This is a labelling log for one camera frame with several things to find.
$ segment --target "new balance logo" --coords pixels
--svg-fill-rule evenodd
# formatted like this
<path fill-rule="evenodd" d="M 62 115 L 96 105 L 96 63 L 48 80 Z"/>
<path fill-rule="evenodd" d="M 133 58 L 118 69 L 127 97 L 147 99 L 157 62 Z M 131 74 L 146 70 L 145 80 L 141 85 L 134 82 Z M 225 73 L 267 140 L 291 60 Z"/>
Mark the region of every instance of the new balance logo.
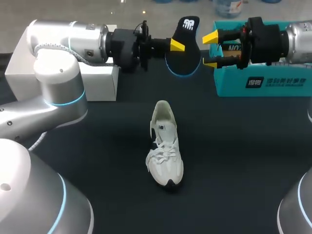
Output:
<path fill-rule="evenodd" d="M 185 19 L 183 27 L 189 30 L 193 30 L 194 24 L 195 24 L 194 20 Z"/>

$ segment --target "floor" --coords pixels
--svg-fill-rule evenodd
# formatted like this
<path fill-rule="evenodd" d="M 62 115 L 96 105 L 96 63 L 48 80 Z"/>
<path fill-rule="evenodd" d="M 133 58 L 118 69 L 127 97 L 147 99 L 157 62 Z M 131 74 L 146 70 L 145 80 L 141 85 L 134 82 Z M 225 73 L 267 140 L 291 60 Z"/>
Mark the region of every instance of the floor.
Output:
<path fill-rule="evenodd" d="M 262 16 L 266 20 L 306 20 L 310 18 L 311 0 L 282 0 L 267 4 L 249 0 L 244 4 L 238 20 Z M 209 33 L 214 20 L 221 20 L 209 0 L 190 3 L 173 0 L 159 4 L 153 0 L 1 0 L 0 1 L 0 53 L 12 52 L 26 26 L 34 19 L 79 20 L 82 22 L 116 24 L 119 28 L 135 28 L 147 20 L 155 38 L 171 37 L 178 20 L 187 15 L 200 17 L 197 36 Z"/>

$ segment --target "shoe tongue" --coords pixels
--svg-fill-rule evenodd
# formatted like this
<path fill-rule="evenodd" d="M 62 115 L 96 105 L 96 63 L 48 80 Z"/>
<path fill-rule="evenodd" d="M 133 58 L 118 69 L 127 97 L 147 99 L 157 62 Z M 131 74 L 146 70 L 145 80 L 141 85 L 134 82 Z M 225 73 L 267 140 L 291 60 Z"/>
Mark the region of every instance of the shoe tongue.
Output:
<path fill-rule="evenodd" d="M 162 141 L 173 142 L 176 137 L 176 127 L 167 120 L 158 120 L 156 122 L 158 133 Z"/>

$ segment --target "white box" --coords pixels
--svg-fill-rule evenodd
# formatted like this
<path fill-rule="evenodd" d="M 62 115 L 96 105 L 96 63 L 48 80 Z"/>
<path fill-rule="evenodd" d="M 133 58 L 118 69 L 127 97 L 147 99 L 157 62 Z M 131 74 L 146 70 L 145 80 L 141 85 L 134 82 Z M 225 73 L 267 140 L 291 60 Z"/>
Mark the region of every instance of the white box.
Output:
<path fill-rule="evenodd" d="M 108 25 L 109 31 L 116 28 L 116 25 Z M 5 71 L 5 77 L 18 101 L 41 94 L 39 81 L 34 74 L 35 60 L 28 49 L 25 30 Z M 107 63 L 113 63 L 113 59 L 109 58 Z M 79 66 L 88 101 L 116 101 L 118 67 L 93 67 L 82 62 Z"/>

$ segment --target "teal shoe box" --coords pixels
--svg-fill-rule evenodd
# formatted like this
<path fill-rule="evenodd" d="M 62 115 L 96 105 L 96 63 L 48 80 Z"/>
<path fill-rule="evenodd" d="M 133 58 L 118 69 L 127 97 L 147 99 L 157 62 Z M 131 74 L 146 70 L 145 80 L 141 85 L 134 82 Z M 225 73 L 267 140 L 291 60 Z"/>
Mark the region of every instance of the teal shoe box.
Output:
<path fill-rule="evenodd" d="M 213 31 L 237 29 L 245 22 L 215 21 Z M 264 23 L 278 24 L 283 30 L 291 22 Z M 223 56 L 221 46 L 211 44 L 210 56 Z M 312 66 L 284 62 L 273 63 L 272 66 L 250 64 L 243 70 L 227 66 L 214 69 L 214 82 L 220 97 L 312 97 Z"/>

